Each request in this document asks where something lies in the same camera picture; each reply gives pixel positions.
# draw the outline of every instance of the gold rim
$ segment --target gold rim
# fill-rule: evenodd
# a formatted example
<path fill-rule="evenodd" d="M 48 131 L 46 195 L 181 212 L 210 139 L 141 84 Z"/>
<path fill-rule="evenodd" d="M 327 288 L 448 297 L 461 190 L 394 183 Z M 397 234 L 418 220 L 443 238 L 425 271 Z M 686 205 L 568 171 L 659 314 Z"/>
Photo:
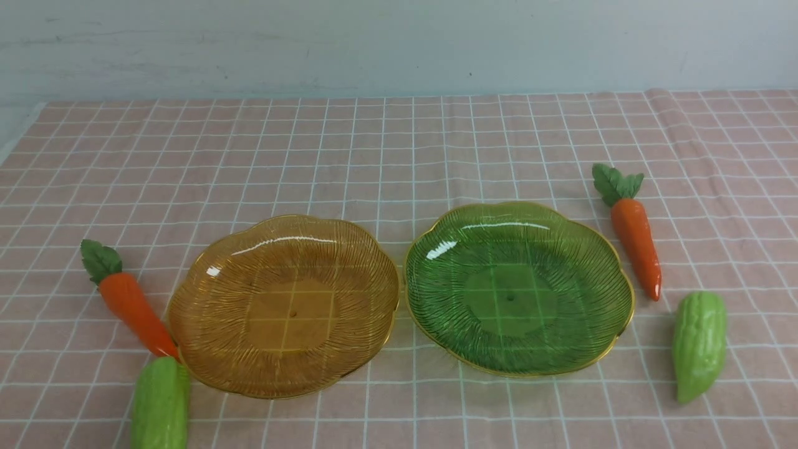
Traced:
<path fill-rule="evenodd" d="M 369 231 L 368 231 L 366 228 L 363 228 L 363 227 L 362 227 L 362 226 L 360 226 L 359 224 L 357 224 L 357 223 L 353 223 L 353 222 L 351 222 L 351 221 L 341 220 L 341 219 L 338 219 L 338 218 L 318 218 L 318 217 L 313 217 L 313 216 L 311 216 L 311 215 L 302 215 L 302 214 L 286 214 L 286 215 L 278 215 L 278 216 L 276 216 L 276 217 L 268 218 L 268 219 L 266 219 L 266 220 L 260 221 L 259 223 L 253 224 L 253 225 L 252 225 L 251 227 L 249 227 L 249 228 L 246 228 L 246 229 L 244 229 L 244 230 L 241 230 L 241 231 L 238 231 L 238 232 L 233 232 L 233 233 L 231 233 L 231 234 L 228 234 L 228 235 L 226 235 L 226 236 L 224 236 L 224 237 L 222 237 L 222 238 L 220 238 L 220 239 L 217 239 L 217 240 L 215 240 L 213 243 L 211 243 L 210 245 L 208 245 L 208 246 L 207 246 L 207 247 L 206 247 L 206 248 L 205 248 L 205 249 L 204 249 L 204 250 L 203 250 L 203 251 L 202 251 L 202 252 L 201 252 L 201 253 L 200 253 L 200 254 L 199 254 L 199 255 L 198 255 L 198 256 L 197 256 L 195 259 L 194 259 L 194 261 L 192 262 L 191 266 L 190 266 L 190 267 L 189 267 L 189 269 L 188 269 L 188 273 L 186 274 L 186 277 L 185 277 L 185 278 L 184 278 L 184 279 L 183 279 L 183 280 L 180 282 L 180 284 L 177 286 L 177 288 L 175 289 L 175 291 L 172 293 L 172 296 L 169 298 L 169 304 L 168 304 L 168 305 L 167 305 L 167 307 L 166 307 L 166 317 L 167 317 L 167 319 L 166 319 L 166 326 L 167 326 L 167 329 L 169 330 L 169 334 L 170 334 L 170 336 L 172 336 L 172 340 L 174 340 L 174 334 L 173 334 L 173 332 L 172 332 L 172 329 L 171 329 L 171 323 L 170 323 L 170 319 L 169 319 L 168 317 L 169 317 L 169 315 L 170 315 L 170 314 L 171 314 L 171 312 L 172 312 L 172 305 L 173 305 L 173 303 L 174 303 L 174 301 L 173 301 L 173 300 L 174 300 L 174 297 L 175 297 L 175 292 L 178 292 L 178 291 L 179 291 L 179 290 L 180 290 L 180 289 L 181 289 L 181 288 L 182 288 L 182 287 L 183 287 L 185 284 L 187 284 L 187 283 L 188 283 L 188 277 L 189 277 L 189 274 L 191 274 L 191 271 L 192 271 L 192 269 L 194 268 L 194 266 L 197 264 L 197 262 L 198 262 L 198 261 L 200 261 L 200 259 L 202 259 L 202 257 L 203 257 L 203 256 L 205 256 L 205 253 L 206 253 L 206 252 L 207 252 L 207 251 L 208 251 L 208 250 L 209 250 L 211 247 L 213 247 L 214 245 L 218 244 L 219 242 L 221 242 L 221 241 L 223 241 L 223 240 L 226 240 L 226 239 L 232 238 L 232 237 L 234 237 L 234 236 L 240 236 L 240 235 L 248 234 L 248 233 L 250 233 L 250 232 L 254 232 L 255 230 L 257 230 L 258 228 L 261 228 L 261 227 L 263 227 L 264 225 L 266 225 L 266 223 L 268 223 L 268 222 L 270 222 L 270 221 L 274 221 L 274 220 L 277 220 L 277 219 L 286 219 L 286 218 L 303 218 L 303 219 L 308 219 L 308 218 L 310 218 L 310 219 L 312 219 L 312 220 L 321 221 L 321 222 L 328 222 L 328 223 L 335 223 L 335 222 L 339 222 L 339 223 L 344 223 L 344 224 L 346 224 L 346 225 L 349 225 L 349 226 L 354 226 L 355 228 L 358 228 L 358 229 L 362 230 L 362 231 L 363 231 L 363 232 L 364 232 L 364 233 L 365 233 L 365 234 L 366 234 L 366 235 L 369 237 L 369 239 L 371 239 L 371 241 L 375 243 L 375 245 L 376 245 L 376 247 L 377 247 L 377 251 L 379 252 L 379 254 L 381 254 L 381 255 L 382 255 L 383 257 L 385 257 L 387 260 L 390 260 L 391 264 L 393 265 L 394 272 L 395 272 L 395 273 L 396 273 L 396 275 L 397 275 L 397 286 L 398 286 L 398 290 L 397 290 L 397 298 L 396 298 L 397 300 L 396 300 L 396 304 L 393 306 L 393 311 L 391 312 L 390 324 L 389 324 L 389 326 L 388 326 L 388 331 L 387 331 L 387 333 L 386 333 L 386 335 L 385 335 L 385 340 L 382 342 L 382 344 L 380 345 L 379 349 L 377 349 L 377 350 L 374 352 L 374 354 L 373 354 L 373 355 L 371 355 L 371 357 L 369 357 L 368 359 L 366 359 L 366 360 L 365 360 L 365 361 L 364 361 L 362 364 L 359 364 L 359 365 L 358 365 L 357 367 L 355 367 L 355 368 L 354 368 L 352 371 L 350 371 L 350 372 L 346 373 L 345 375 L 342 375 L 342 376 L 340 376 L 340 377 L 333 378 L 333 379 L 332 379 L 330 382 L 328 382 L 328 383 L 325 383 L 325 384 L 324 384 L 324 385 L 322 385 L 321 387 L 319 387 L 319 388 L 315 388 L 314 390 L 305 391 L 305 392 L 303 392 L 303 393 L 299 393 L 299 394 L 297 394 L 297 395 L 281 395 L 281 396 L 269 396 L 269 395 L 244 395 L 243 393 L 238 393 L 238 392 L 235 392 L 235 391 L 227 391 L 227 390 L 223 390 L 222 388 L 218 388 L 218 387 L 215 387 L 215 386 L 213 386 L 213 385 L 210 385 L 210 384 L 208 384 L 208 383 L 205 383 L 204 381 L 202 381 L 202 379 L 200 379 L 200 378 L 199 378 L 197 375 L 195 375 L 195 374 L 194 374 L 194 371 L 192 371 L 192 370 L 191 370 L 191 368 L 190 368 L 190 367 L 189 367 L 189 366 L 188 366 L 188 365 L 185 363 L 185 358 L 183 357 L 183 352 L 182 352 L 182 350 L 181 350 L 181 347 L 180 347 L 180 345 L 178 345 L 178 344 L 177 344 L 177 342 L 175 341 L 175 344 L 176 344 L 176 346 L 177 346 L 177 354 L 178 354 L 178 356 L 180 357 L 180 361 L 182 362 L 183 366 L 184 366 L 184 367 L 186 367 L 186 370 L 187 370 L 187 371 L 188 371 L 188 373 L 191 375 L 191 377 L 192 377 L 193 379 L 196 379 L 196 380 L 197 380 L 198 382 L 200 382 L 201 384 L 203 384 L 203 385 L 206 385 L 206 386 L 208 386 L 208 387 L 211 387 L 211 388 L 213 388 L 213 389 L 215 389 L 215 390 L 224 391 L 224 392 L 226 392 L 226 393 L 230 393 L 230 394 L 233 394 L 233 395 L 242 395 L 242 396 L 251 397 L 251 398 L 256 398 L 256 399 L 272 399 L 272 400 L 279 400 L 279 399 L 293 399 L 293 398 L 298 398 L 298 397 L 302 397 L 302 396 L 305 396 L 305 395 L 312 395 L 312 394 L 314 394 L 314 393 L 316 393 L 316 392 L 319 392 L 319 391 L 321 391 L 321 390 L 327 389 L 327 388 L 329 388 L 329 387 L 331 387 L 331 386 L 335 385 L 335 384 L 336 384 L 337 382 L 339 382 L 341 379 L 344 379 L 345 377 L 347 377 L 348 375 L 350 375 L 350 374 L 354 373 L 354 372 L 355 372 L 355 371 L 357 371 L 358 369 L 360 369 L 360 368 L 363 368 L 363 366 L 365 366 L 365 365 L 366 365 L 368 362 L 370 362 L 371 360 L 373 360 L 373 358 L 374 358 L 374 357 L 376 357 L 376 356 L 377 356 L 377 354 L 379 354 L 379 353 L 380 353 L 380 351 L 382 351 L 382 348 L 384 348 L 384 347 L 385 347 L 385 345 L 386 345 L 386 344 L 387 344 L 387 343 L 390 341 L 391 334 L 393 334 L 393 328 L 394 328 L 394 326 L 396 325 L 396 319 L 397 319 L 397 312 L 398 312 L 398 310 L 399 310 L 399 304 L 401 303 L 401 291 L 402 291 L 402 281 L 403 281 L 403 278 L 402 278 L 402 276 L 401 276 L 401 273 L 399 273 L 399 267 L 397 267 L 396 263 L 395 263 L 395 262 L 393 262 L 393 259 L 391 259 L 391 257 L 388 255 L 388 253 L 387 253 L 387 252 L 385 252 L 385 250 L 383 250 L 383 249 L 382 249 L 382 247 L 380 246 L 380 242 L 378 242 L 378 241 L 377 241 L 377 239 L 375 239 L 375 238 L 374 238 L 374 236 L 372 236 L 372 235 L 371 235 L 371 232 L 369 232 Z"/>
<path fill-rule="evenodd" d="M 629 316 L 626 318 L 626 322 L 624 323 L 624 325 L 621 328 L 621 330 L 615 335 L 615 338 L 613 338 L 612 342 L 610 342 L 610 344 L 607 345 L 606 349 L 601 354 L 599 354 L 596 358 L 594 358 L 593 360 L 585 363 L 584 365 L 582 365 L 582 366 L 580 366 L 578 368 L 571 369 L 571 370 L 568 370 L 568 371 L 563 371 L 563 372 L 556 372 L 554 374 L 516 374 L 516 373 L 507 373 L 507 372 L 495 371 L 495 370 L 488 369 L 488 368 L 483 368 L 483 367 L 481 367 L 481 366 L 479 366 L 477 364 L 474 364 L 473 362 L 471 362 L 469 360 L 464 359 L 462 356 L 456 354 L 451 349 L 445 347 L 443 344 L 441 344 L 440 341 L 436 340 L 435 337 L 430 335 L 430 333 L 424 328 L 424 326 L 422 326 L 421 323 L 419 323 L 418 318 L 416 318 L 416 314 L 413 313 L 413 309 L 410 307 L 409 282 L 407 280 L 407 261 L 410 258 L 410 252 L 413 250 L 413 247 L 416 246 L 416 244 L 419 241 L 421 241 L 421 239 L 423 239 L 427 234 L 430 234 L 431 232 L 435 231 L 435 228 L 443 221 L 443 219 L 446 218 L 446 216 L 448 216 L 449 214 L 454 213 L 455 211 L 458 211 L 458 210 L 461 210 L 461 209 L 466 209 L 466 208 L 475 208 L 475 207 L 495 208 L 497 206 L 502 206 L 502 205 L 533 205 L 533 206 L 540 207 L 542 209 L 546 209 L 546 210 L 552 211 L 556 215 L 560 216 L 563 220 L 568 221 L 570 223 L 573 223 L 574 225 L 582 226 L 583 228 L 586 228 L 587 230 L 589 230 L 589 231 L 593 232 L 594 234 L 596 234 L 597 236 L 601 237 L 601 240 L 604 240 L 604 243 L 607 245 L 607 247 L 609 247 L 612 250 L 612 253 L 615 256 L 615 260 L 618 262 L 618 264 L 617 264 L 618 270 L 620 271 L 621 276 L 623 276 L 623 279 L 626 281 L 626 286 L 629 288 L 629 291 L 630 291 L 630 293 L 632 295 L 632 303 L 631 303 L 631 306 L 630 306 Z M 433 223 L 433 225 L 427 231 L 425 231 L 423 234 L 418 236 L 418 238 L 416 238 L 416 240 L 413 240 L 413 242 L 410 244 L 410 248 L 408 248 L 407 254 L 405 254 L 404 264 L 402 265 L 402 275 L 403 275 L 402 279 L 403 279 L 404 285 L 405 285 L 405 306 L 407 307 L 408 313 L 410 314 L 410 318 L 413 320 L 413 322 L 416 324 L 416 326 L 421 330 L 421 332 L 423 332 L 424 335 L 427 336 L 427 338 L 432 340 L 435 344 L 437 344 L 438 346 L 443 348 L 446 352 L 448 352 L 449 354 L 451 354 L 452 356 L 454 356 L 456 359 L 458 359 L 459 361 L 463 362 L 464 364 L 467 364 L 471 368 L 474 368 L 474 369 L 476 369 L 478 371 L 487 372 L 487 373 L 490 373 L 490 374 L 493 374 L 493 375 L 499 375 L 499 376 L 502 376 L 502 377 L 509 377 L 509 378 L 516 378 L 516 379 L 534 379 L 534 378 L 538 378 L 538 377 L 549 377 L 549 376 L 554 376 L 554 375 L 566 375 L 566 374 L 571 374 L 572 372 L 582 371 L 583 369 L 585 369 L 585 368 L 587 368 L 587 367 L 589 367 L 589 366 L 591 366 L 593 364 L 598 363 L 599 360 L 603 359 L 607 354 L 610 353 L 610 350 L 612 350 L 612 348 L 614 348 L 615 344 L 618 342 L 618 338 L 629 327 L 629 324 L 632 322 L 632 317 L 634 316 L 634 309 L 635 309 L 636 304 L 637 304 L 637 299 L 636 299 L 636 296 L 634 294 L 634 287 L 632 286 L 632 283 L 631 283 L 629 277 L 623 271 L 623 266 L 622 266 L 622 263 L 621 263 L 621 257 L 618 254 L 618 251 L 612 245 L 612 243 L 610 243 L 610 241 L 606 237 L 604 237 L 604 235 L 602 235 L 600 232 L 596 231 L 595 229 L 591 228 L 590 226 L 586 226 L 584 224 L 579 223 L 578 221 L 573 221 L 573 220 L 569 219 L 568 217 L 565 217 L 562 213 L 558 212 L 557 210 L 554 210 L 553 208 L 550 208 L 550 207 L 548 207 L 546 205 L 541 205 L 540 203 L 535 203 L 535 202 L 532 202 L 532 201 L 505 201 L 505 202 L 495 203 L 495 204 L 472 203 L 470 205 L 461 205 L 461 206 L 457 206 L 455 208 L 452 208 L 452 209 L 448 210 L 445 214 L 441 215 L 437 220 L 435 220 L 435 223 Z"/>

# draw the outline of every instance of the pink checkered tablecloth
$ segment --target pink checkered tablecloth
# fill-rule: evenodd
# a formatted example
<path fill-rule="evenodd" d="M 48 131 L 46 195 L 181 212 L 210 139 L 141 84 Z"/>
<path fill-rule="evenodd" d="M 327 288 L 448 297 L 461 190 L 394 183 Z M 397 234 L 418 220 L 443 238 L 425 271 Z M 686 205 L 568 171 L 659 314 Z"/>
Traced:
<path fill-rule="evenodd" d="M 664 295 L 600 363 L 505 379 L 401 312 L 372 363 L 271 402 L 195 384 L 190 448 L 766 449 L 798 441 L 798 91 L 51 103 L 0 166 L 0 441 L 128 446 L 148 353 L 81 267 L 115 246 L 164 310 L 203 248 L 285 213 L 342 217 L 401 263 L 466 203 L 529 200 L 613 243 L 591 164 L 646 175 Z M 675 402 L 678 301 L 723 295 L 729 350 Z"/>

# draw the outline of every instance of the plate center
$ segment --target plate center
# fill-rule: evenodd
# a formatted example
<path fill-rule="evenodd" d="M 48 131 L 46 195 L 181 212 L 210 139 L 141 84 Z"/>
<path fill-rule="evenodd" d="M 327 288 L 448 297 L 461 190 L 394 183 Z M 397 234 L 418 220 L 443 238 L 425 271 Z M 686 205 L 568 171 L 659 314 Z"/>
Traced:
<path fill-rule="evenodd" d="M 246 338 L 269 351 L 305 351 L 321 346 L 340 316 L 335 291 L 313 279 L 267 285 L 252 298 Z"/>
<path fill-rule="evenodd" d="M 557 298 L 534 267 L 498 264 L 468 277 L 463 301 L 485 331 L 525 337 L 556 320 Z"/>

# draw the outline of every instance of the toy bitter melon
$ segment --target toy bitter melon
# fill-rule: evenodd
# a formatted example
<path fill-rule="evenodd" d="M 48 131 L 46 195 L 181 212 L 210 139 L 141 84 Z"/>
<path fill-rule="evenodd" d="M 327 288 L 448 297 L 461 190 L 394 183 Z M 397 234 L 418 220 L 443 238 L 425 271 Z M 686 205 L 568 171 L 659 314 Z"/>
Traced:
<path fill-rule="evenodd" d="M 144 367 L 133 396 L 131 448 L 185 449 L 190 394 L 188 371 L 173 357 Z"/>
<path fill-rule="evenodd" d="M 688 403 L 712 387 L 726 358 L 726 306 L 720 296 L 693 292 L 681 301 L 673 356 L 679 403 Z"/>

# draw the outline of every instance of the green glass plate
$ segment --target green glass plate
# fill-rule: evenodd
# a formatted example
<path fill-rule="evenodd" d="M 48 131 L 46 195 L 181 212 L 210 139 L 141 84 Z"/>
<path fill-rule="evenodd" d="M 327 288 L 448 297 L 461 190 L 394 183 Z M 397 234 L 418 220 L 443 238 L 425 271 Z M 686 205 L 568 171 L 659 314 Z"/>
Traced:
<path fill-rule="evenodd" d="M 612 349 L 634 312 L 610 242 L 535 203 L 449 211 L 413 243 L 405 279 L 419 328 L 497 375 L 585 368 Z"/>

